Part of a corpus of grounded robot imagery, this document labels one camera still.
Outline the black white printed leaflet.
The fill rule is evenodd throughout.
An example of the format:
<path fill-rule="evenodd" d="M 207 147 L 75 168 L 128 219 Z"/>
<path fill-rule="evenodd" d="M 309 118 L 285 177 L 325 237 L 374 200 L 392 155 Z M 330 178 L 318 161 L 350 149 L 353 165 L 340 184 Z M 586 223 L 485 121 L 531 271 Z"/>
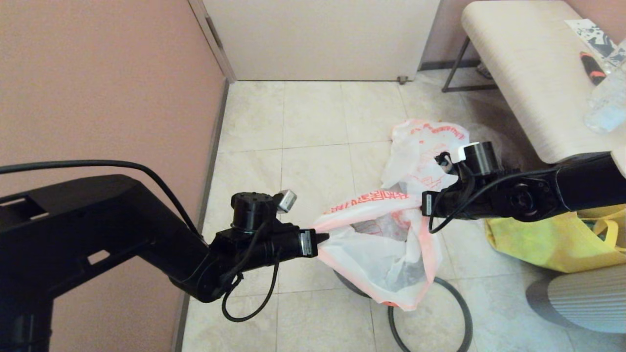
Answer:
<path fill-rule="evenodd" d="M 592 20 L 565 20 L 567 26 L 582 40 L 595 56 L 608 59 L 616 49 L 616 44 Z"/>

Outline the grey wall baseboard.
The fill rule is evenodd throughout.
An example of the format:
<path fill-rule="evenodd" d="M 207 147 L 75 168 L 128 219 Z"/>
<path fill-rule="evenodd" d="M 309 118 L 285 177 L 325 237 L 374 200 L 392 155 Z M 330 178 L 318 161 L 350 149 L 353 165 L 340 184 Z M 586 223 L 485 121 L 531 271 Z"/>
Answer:
<path fill-rule="evenodd" d="M 215 122 L 213 124 L 213 130 L 210 138 L 209 144 L 209 159 L 207 164 L 207 172 L 205 178 L 205 185 L 202 193 L 202 202 L 201 207 L 199 208 L 198 213 L 198 221 L 196 223 L 197 230 L 200 234 L 203 234 L 203 229 L 205 227 L 205 219 L 206 219 L 206 210 L 208 208 L 208 199 L 210 196 L 210 189 L 212 187 L 213 174 L 215 170 L 215 163 L 217 160 L 219 143 L 221 140 L 222 133 L 222 125 L 225 116 L 225 109 L 227 105 L 227 98 L 230 89 L 230 82 L 225 80 L 223 90 L 222 90 L 222 98 L 219 106 L 219 111 L 217 114 L 217 118 L 215 118 Z M 179 297 L 179 307 L 177 310 L 178 318 L 176 320 L 176 325 L 174 329 L 174 338 L 172 342 L 172 347 L 170 352 L 182 352 L 183 338 L 185 333 L 186 326 L 186 317 L 188 313 L 189 303 L 191 296 L 188 293 L 182 292 Z"/>

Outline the grey door frame strip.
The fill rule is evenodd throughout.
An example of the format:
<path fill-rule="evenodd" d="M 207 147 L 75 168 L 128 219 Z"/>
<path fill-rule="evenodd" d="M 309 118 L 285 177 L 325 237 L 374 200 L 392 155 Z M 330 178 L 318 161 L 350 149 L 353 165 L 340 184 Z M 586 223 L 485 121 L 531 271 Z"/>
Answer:
<path fill-rule="evenodd" d="M 205 36 L 206 42 L 210 46 L 213 55 L 215 56 L 222 73 L 226 77 L 226 80 L 230 84 L 237 82 L 237 78 L 235 76 L 235 72 L 233 71 L 232 65 L 230 64 L 228 57 L 226 55 L 224 45 L 222 40 L 218 34 L 218 31 L 213 23 L 213 20 L 208 13 L 203 0 L 187 0 L 192 11 L 194 12 L 195 18 L 199 25 L 201 26 L 201 30 L 203 35 Z"/>

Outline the pale ribbed bin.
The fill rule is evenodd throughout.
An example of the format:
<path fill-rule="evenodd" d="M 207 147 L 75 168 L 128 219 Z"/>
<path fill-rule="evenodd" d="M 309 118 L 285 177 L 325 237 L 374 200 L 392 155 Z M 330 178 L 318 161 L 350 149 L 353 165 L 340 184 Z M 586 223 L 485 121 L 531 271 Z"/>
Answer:
<path fill-rule="evenodd" d="M 626 264 L 540 279 L 526 301 L 555 325 L 626 334 Z"/>

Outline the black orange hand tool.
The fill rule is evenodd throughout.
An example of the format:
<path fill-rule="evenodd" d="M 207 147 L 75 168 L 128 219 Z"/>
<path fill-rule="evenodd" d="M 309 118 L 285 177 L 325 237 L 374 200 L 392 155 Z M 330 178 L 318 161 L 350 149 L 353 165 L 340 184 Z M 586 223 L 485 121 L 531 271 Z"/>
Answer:
<path fill-rule="evenodd" d="M 590 82 L 595 86 L 599 86 L 606 78 L 606 73 L 601 68 L 601 65 L 599 65 L 591 53 L 581 51 L 580 58 Z"/>

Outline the white plastic bag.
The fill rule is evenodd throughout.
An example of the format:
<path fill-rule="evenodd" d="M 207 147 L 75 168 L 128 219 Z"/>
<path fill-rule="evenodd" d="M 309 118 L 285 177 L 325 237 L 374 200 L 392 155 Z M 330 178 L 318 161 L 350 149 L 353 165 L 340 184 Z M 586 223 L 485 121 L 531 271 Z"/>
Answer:
<path fill-rule="evenodd" d="M 329 234 L 319 259 L 369 298 L 404 311 L 425 298 L 440 267 L 440 239 L 428 229 L 421 199 L 374 190 L 333 206 L 314 222 Z"/>

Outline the clear plastic water bottle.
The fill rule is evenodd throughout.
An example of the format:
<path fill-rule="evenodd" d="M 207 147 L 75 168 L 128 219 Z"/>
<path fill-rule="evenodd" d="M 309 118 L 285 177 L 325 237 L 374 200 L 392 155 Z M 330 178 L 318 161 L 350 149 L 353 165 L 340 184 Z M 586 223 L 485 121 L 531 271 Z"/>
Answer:
<path fill-rule="evenodd" d="M 626 38 L 602 63 L 604 77 L 589 96 L 583 121 L 595 133 L 611 133 L 626 123 Z"/>

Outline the beige bench with metal legs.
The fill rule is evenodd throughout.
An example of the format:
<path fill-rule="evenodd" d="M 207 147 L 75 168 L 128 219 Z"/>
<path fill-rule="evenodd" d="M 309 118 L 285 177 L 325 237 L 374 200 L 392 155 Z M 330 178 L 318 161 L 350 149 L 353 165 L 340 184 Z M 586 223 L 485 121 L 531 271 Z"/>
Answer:
<path fill-rule="evenodd" d="M 615 152 L 626 167 L 626 126 L 598 134 L 583 123 L 593 84 L 566 24 L 579 18 L 559 0 L 488 0 L 469 3 L 461 26 L 544 163 Z"/>

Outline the black ribbed trash can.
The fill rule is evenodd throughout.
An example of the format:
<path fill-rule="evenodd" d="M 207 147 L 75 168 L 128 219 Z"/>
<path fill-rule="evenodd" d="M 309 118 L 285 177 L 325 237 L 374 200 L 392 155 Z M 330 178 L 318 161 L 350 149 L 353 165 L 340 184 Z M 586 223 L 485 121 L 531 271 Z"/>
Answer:
<path fill-rule="evenodd" d="M 353 283 L 351 283 L 351 281 L 349 281 L 348 279 L 346 279 L 344 276 L 342 276 L 339 272 L 337 272 L 336 270 L 333 270 L 334 274 L 337 276 L 338 280 L 349 290 L 351 290 L 351 292 L 363 297 L 363 298 L 367 298 L 367 299 L 371 299 L 371 297 L 369 295 L 367 295 L 366 293 L 364 293 L 362 290 L 360 290 L 356 285 L 354 285 Z"/>

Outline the white door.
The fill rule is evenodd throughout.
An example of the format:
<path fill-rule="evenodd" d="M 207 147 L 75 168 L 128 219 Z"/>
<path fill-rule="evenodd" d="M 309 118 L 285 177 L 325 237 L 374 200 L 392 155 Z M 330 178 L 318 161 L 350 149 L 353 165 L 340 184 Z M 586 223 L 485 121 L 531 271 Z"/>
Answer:
<path fill-rule="evenodd" d="M 202 0 L 235 78 L 413 80 L 441 0 Z"/>

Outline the yellow fabric tote bag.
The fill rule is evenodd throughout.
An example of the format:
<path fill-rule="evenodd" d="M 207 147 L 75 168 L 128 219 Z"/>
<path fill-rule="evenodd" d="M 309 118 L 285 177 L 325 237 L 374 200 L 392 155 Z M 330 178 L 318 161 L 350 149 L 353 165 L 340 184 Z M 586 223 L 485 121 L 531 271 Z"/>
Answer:
<path fill-rule="evenodd" d="M 626 203 L 521 222 L 488 219 L 494 250 L 526 263 L 576 273 L 626 264 Z"/>

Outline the white red-print trash bag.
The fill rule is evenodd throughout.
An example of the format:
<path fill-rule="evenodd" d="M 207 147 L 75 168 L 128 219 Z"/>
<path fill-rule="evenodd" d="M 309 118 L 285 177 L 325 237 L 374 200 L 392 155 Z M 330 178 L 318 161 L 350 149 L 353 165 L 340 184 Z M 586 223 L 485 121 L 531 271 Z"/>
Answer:
<path fill-rule="evenodd" d="M 393 128 L 390 156 L 381 176 L 383 189 L 399 190 L 420 198 L 425 191 L 438 192 L 454 184 L 436 162 L 443 152 L 455 154 L 470 142 L 470 134 L 460 125 L 411 119 Z"/>

